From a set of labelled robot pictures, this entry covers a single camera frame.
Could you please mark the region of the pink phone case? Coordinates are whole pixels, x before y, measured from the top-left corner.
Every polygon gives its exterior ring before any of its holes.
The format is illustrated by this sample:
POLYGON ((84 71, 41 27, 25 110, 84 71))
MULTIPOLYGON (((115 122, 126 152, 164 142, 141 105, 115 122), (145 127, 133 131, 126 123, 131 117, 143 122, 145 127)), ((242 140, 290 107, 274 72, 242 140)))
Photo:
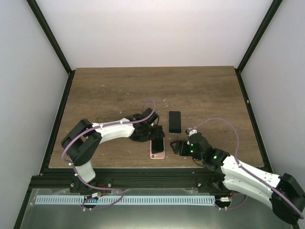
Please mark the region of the pink phone case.
POLYGON ((164 159, 164 158, 165 158, 165 152, 153 155, 151 153, 151 144, 150 144, 150 159, 164 159))

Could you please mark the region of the white silver smartphone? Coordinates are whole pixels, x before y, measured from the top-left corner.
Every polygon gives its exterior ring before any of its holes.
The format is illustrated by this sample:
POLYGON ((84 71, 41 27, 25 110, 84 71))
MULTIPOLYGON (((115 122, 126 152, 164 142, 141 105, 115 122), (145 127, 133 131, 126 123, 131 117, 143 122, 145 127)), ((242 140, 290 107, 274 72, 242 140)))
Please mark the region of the white silver smartphone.
POLYGON ((164 138, 157 138, 151 141, 151 153, 164 153, 164 138))

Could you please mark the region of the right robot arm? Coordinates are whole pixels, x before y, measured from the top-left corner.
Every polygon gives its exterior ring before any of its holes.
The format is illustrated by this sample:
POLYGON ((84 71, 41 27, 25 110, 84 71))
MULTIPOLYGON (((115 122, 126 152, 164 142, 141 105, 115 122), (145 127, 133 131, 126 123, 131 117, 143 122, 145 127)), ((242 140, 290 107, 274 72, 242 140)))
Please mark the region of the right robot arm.
POLYGON ((187 137, 186 141, 170 143, 173 152, 199 160, 209 171, 221 174, 212 179, 215 191, 228 189, 256 199, 291 225, 305 218, 305 192, 292 175, 284 173, 280 176, 248 165, 228 152, 212 147, 195 130, 188 131, 187 137))

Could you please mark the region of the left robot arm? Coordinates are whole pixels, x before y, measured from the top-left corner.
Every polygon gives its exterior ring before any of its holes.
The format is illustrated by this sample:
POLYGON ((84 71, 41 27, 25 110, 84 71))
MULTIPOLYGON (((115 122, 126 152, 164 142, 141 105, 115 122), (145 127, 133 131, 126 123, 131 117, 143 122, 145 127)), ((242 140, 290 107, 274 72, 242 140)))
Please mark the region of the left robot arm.
POLYGON ((62 140, 62 157, 67 155, 70 158, 69 163, 82 179, 81 188, 91 193, 97 188, 96 174, 91 163, 97 147, 117 138, 129 138, 134 142, 162 140, 165 137, 163 127, 154 123, 158 120, 159 115, 151 108, 114 122, 92 123, 82 119, 62 140))

